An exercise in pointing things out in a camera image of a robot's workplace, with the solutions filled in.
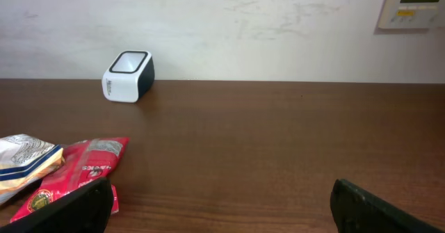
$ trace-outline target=black object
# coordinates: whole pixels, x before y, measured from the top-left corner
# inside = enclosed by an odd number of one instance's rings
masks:
[[[443,233],[344,179],[335,182],[330,204],[339,233]]]
[[[0,233],[104,232],[113,200],[110,182],[102,177],[0,228]]]

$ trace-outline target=wall-mounted device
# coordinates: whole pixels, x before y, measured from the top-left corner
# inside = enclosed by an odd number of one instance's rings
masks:
[[[445,0],[386,0],[378,27],[427,29],[445,25]]]

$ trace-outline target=blue stripe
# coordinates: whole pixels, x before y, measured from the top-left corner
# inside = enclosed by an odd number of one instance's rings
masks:
[[[55,145],[52,147],[52,149],[50,149],[48,152],[55,150],[57,147],[60,147],[60,145]],[[24,171],[27,168],[31,167],[32,165],[34,165],[34,163],[36,163],[37,161],[39,161],[42,157],[44,157],[45,154],[43,154],[42,156],[39,156],[38,158],[34,159],[32,162],[30,162],[28,165],[26,166],[20,166],[20,167],[13,167],[13,168],[6,168],[3,170],[0,170],[0,175],[3,174],[10,174],[10,173],[15,173],[15,172],[19,172],[19,171]]]
[[[0,176],[0,181],[19,179],[19,178],[23,178],[23,177],[29,175],[29,173],[33,172],[36,168],[38,168],[40,165],[42,165],[42,163],[44,163],[51,156],[53,156],[55,153],[57,153],[61,148],[62,148],[61,146],[57,145],[57,147],[54,148],[54,150],[48,152],[48,154],[46,154],[42,158],[40,158],[39,161],[37,163],[35,163],[34,166],[29,168],[28,170],[26,170],[24,172],[18,172],[18,173]]]

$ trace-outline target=white wall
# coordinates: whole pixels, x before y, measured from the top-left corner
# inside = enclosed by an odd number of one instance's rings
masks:
[[[445,83],[445,29],[375,34],[383,2],[0,0],[0,77],[99,79],[146,49],[157,79]]]

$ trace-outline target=wood grain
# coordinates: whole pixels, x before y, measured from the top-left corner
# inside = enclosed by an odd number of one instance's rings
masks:
[[[0,136],[131,137],[107,232],[336,232],[336,178],[445,230],[444,85],[157,81],[120,104],[99,81],[0,80],[0,100]]]

